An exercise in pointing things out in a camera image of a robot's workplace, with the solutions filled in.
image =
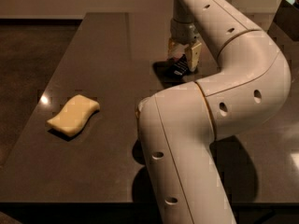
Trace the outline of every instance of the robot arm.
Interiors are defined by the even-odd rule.
[[[226,1],[175,3],[181,18],[192,18],[221,71],[139,105],[150,180],[164,223],[235,223],[208,146],[276,114],[290,90],[289,66],[271,38]]]

